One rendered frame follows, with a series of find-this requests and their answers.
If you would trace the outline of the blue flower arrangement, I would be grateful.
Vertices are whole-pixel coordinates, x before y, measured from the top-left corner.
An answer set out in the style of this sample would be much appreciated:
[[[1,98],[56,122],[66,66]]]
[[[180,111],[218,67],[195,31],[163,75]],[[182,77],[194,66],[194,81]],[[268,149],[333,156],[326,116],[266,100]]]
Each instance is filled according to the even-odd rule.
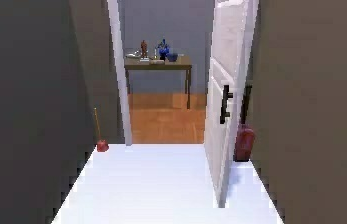
[[[166,58],[166,55],[169,53],[169,45],[166,43],[166,40],[163,39],[157,46],[158,52],[160,55],[160,59],[164,60]]]

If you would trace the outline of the brown wooden table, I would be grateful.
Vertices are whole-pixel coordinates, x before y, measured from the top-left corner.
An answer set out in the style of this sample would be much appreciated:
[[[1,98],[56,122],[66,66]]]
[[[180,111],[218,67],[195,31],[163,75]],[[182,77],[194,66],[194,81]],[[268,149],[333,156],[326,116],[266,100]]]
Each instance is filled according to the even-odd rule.
[[[165,61],[165,64],[151,65],[149,61],[141,59],[126,58],[125,59],[125,77],[127,91],[131,92],[129,72],[130,71],[184,71],[185,72],[185,94],[187,95],[186,107],[191,108],[191,83],[192,83],[192,63],[189,56],[179,56],[176,62]]]

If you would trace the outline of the white room door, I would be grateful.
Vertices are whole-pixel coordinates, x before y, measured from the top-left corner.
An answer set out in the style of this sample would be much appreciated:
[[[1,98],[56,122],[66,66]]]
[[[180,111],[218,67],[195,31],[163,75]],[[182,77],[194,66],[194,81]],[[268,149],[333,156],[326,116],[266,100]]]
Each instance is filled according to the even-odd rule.
[[[204,147],[219,208],[226,204],[258,5],[259,0],[215,0]],[[221,124],[225,85],[233,97],[228,100],[230,116]]]

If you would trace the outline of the dark red bin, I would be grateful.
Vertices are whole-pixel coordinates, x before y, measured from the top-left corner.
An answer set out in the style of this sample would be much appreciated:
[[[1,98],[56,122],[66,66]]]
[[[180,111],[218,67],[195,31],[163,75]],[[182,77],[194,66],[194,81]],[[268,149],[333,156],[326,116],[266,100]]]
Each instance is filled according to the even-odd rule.
[[[241,124],[237,131],[234,161],[247,162],[250,159],[255,133],[252,128],[246,124]]]

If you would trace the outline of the red plunger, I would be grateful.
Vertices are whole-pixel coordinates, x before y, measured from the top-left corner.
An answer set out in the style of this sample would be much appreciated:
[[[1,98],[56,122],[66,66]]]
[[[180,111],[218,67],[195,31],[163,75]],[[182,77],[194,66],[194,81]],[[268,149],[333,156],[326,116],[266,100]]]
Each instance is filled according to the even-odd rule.
[[[97,108],[94,108],[94,118],[97,129],[97,151],[106,152],[109,149],[109,145],[107,144],[107,141],[101,137],[101,129],[98,119]]]

